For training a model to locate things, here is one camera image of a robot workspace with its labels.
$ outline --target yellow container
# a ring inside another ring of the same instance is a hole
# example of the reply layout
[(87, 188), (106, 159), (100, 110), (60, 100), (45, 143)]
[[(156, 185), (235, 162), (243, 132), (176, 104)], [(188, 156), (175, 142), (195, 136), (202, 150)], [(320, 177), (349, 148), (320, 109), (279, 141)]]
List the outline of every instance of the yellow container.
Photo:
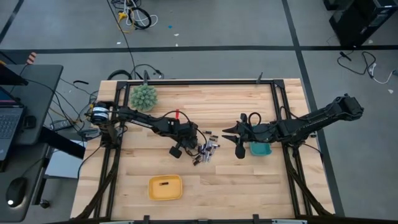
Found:
[(148, 196), (151, 200), (175, 200), (182, 196), (179, 175), (162, 175), (149, 180)]

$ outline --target desk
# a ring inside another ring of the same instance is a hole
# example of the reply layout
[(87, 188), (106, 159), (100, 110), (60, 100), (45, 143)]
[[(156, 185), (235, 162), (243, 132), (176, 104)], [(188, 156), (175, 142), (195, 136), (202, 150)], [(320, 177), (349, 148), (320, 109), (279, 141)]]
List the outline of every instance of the desk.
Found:
[[(7, 67), (20, 75), (25, 65), (7, 65)], [(55, 90), (62, 70), (61, 65), (28, 65), (23, 71), (22, 77)], [(3, 88), (10, 91), (12, 86), (3, 86)], [(11, 94), (20, 98), (21, 103), (27, 107), (27, 116), (35, 116), (36, 127), (24, 129), (18, 133), (14, 141), (15, 144), (10, 148), (6, 163), (4, 163), (5, 170), (0, 172), (0, 222), (21, 222), (25, 218), (32, 198), (32, 204), (39, 204), (45, 185), (45, 178), (43, 178), (45, 167), (48, 164), (44, 158), (49, 155), (49, 145), (77, 157), (83, 157), (85, 150), (84, 147), (43, 127), (53, 98), (51, 90), (37, 83), (29, 82), (27, 86), (15, 86)], [(20, 177), (28, 167), (39, 159), (42, 160), (25, 175), (27, 188), (23, 203), (16, 208), (10, 208), (5, 199), (9, 183)]]
[[(113, 101), (116, 83), (101, 82), (98, 100)], [(307, 114), (300, 80), (286, 79), (284, 83), (291, 111), (298, 116)], [(198, 124), (199, 129), (212, 130), (220, 136), (221, 147), (210, 163), (194, 167), (191, 157), (184, 152), (180, 159), (169, 154), (170, 147), (175, 145), (171, 139), (128, 123), (128, 132), (123, 136), (112, 220), (142, 220), (144, 215), (150, 215), (151, 220), (250, 219), (253, 214), (259, 214), (260, 218), (294, 217), (281, 145), (272, 144), (272, 154), (266, 157), (254, 157), (247, 150), (246, 158), (239, 160), (234, 155), (235, 145), (221, 137), (221, 130), (234, 126), (241, 113), (257, 111), (263, 123), (275, 120), (271, 87), (187, 84), (160, 85), (156, 89), (159, 102), (150, 112), (152, 116), (162, 116), (178, 108)], [(88, 143), (85, 157), (93, 153), (99, 141)], [(308, 139), (307, 144), (317, 147), (315, 139)], [(302, 146), (300, 153), (308, 188), (333, 213), (319, 153), (307, 146)], [(96, 192), (103, 155), (104, 149), (100, 149), (82, 167), (71, 217), (77, 216)], [(181, 175), (182, 198), (163, 202), (149, 200), (148, 180), (165, 174)], [(297, 186), (296, 189), (300, 211), (304, 213), (302, 196)], [(103, 200), (101, 216), (105, 204)]]

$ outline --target white cable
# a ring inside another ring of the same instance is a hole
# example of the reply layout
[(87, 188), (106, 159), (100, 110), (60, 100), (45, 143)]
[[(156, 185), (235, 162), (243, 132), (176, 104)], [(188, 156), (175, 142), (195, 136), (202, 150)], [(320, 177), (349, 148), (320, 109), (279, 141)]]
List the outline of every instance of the white cable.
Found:
[(376, 68), (376, 63), (374, 63), (373, 66), (372, 66), (371, 68), (369, 68), (369, 72), (371, 73), (371, 75), (372, 75), (372, 77), (373, 77), (372, 79), (373, 79), (375, 82), (377, 82), (378, 84), (387, 84), (387, 83), (390, 81), (390, 78), (391, 78), (392, 74), (395, 72), (395, 70), (391, 71), (390, 75), (389, 75), (388, 78), (387, 78), (387, 81), (385, 81), (385, 82), (380, 82), (380, 81), (378, 81), (377, 79), (375, 79), (375, 77), (374, 77), (373, 71), (374, 71), (375, 68)]
[(127, 25), (127, 26), (131, 26), (132, 24), (129, 24), (130, 15), (129, 15), (129, 12), (128, 12), (128, 8), (127, 8), (127, 6), (126, 6), (126, 1), (127, 1), (127, 0), (124, 0), (124, 9), (123, 9), (123, 13), (125, 13), (125, 14), (127, 15), (126, 25)]
[[(136, 5), (136, 3), (134, 2), (134, 0), (132, 0), (132, 3), (133, 3), (133, 5), (134, 5), (134, 7), (137, 7), (137, 5)], [(138, 20), (136, 20), (136, 21), (141, 22), (141, 24), (142, 24), (143, 26), (145, 26), (145, 24), (143, 23), (143, 21), (147, 20), (148, 18), (141, 19), (140, 16), (139, 16), (139, 12), (138, 12), (138, 11), (137, 11), (137, 16), (138, 16)], [(157, 21), (159, 20), (159, 18), (158, 18), (156, 15), (150, 15), (150, 17), (152, 17), (152, 16), (156, 18), (156, 22), (152, 23), (149, 27), (153, 27), (154, 25), (156, 25)]]

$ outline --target computer mouse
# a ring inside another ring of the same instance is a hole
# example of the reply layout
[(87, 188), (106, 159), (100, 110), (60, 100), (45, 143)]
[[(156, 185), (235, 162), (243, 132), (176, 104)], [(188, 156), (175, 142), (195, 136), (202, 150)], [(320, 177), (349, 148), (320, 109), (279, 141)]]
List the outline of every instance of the computer mouse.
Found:
[(14, 208), (22, 203), (25, 197), (27, 179), (18, 177), (11, 181), (6, 192), (6, 202)]

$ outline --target green spiky ball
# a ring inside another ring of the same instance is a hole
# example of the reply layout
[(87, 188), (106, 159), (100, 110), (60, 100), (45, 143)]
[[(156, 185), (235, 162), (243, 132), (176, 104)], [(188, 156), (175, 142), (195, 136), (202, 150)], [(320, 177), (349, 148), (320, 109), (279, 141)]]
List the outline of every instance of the green spiky ball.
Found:
[(130, 101), (133, 107), (142, 112), (150, 111), (157, 103), (157, 93), (155, 87), (143, 84), (134, 87)]

